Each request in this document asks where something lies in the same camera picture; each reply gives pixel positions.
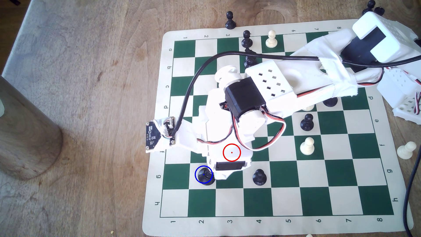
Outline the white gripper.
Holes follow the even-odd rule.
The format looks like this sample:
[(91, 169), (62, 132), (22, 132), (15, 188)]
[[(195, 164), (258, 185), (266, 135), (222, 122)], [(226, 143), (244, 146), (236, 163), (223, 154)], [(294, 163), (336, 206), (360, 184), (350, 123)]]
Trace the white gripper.
[(231, 172), (251, 167), (254, 140), (254, 111), (246, 112), (239, 122), (231, 111), (222, 108), (226, 102), (223, 89), (212, 89), (205, 106), (199, 107), (197, 128), (201, 153), (207, 158), (207, 166), (216, 180), (226, 180)]

